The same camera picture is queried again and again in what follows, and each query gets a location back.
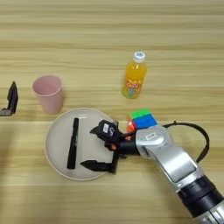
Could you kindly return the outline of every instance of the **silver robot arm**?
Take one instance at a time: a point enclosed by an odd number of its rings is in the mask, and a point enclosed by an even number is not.
[[[136,147],[153,159],[199,224],[224,224],[224,199],[186,150],[161,126],[136,132]]]

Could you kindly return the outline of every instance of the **plastic cup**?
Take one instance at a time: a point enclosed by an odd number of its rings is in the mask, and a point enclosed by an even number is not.
[[[63,106],[62,81],[53,74],[37,78],[32,90],[48,115],[58,114]]]

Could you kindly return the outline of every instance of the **black pen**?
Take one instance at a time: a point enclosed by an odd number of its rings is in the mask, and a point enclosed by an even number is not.
[[[71,137],[70,149],[69,149],[67,165],[66,165],[66,168],[69,170],[75,169],[78,128],[79,128],[79,118],[74,118],[73,119],[73,135]]]

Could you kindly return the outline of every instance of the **plate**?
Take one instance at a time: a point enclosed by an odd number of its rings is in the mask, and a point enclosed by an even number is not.
[[[79,130],[77,141],[76,166],[74,170],[67,169],[67,158],[73,134],[74,118],[78,117]],[[101,111],[91,108],[78,108],[66,112],[57,118],[48,131],[45,140],[45,154],[52,168],[60,175],[74,180],[90,180],[99,178],[105,172],[90,171],[81,162],[97,160],[111,163],[113,152],[104,147],[104,142],[89,131],[101,120],[113,120]]]

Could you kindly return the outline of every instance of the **green block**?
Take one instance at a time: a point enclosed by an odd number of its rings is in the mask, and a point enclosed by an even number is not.
[[[144,108],[144,109],[139,109],[137,111],[131,112],[129,115],[130,115],[131,119],[136,119],[141,116],[147,116],[150,113],[151,112],[147,108]]]

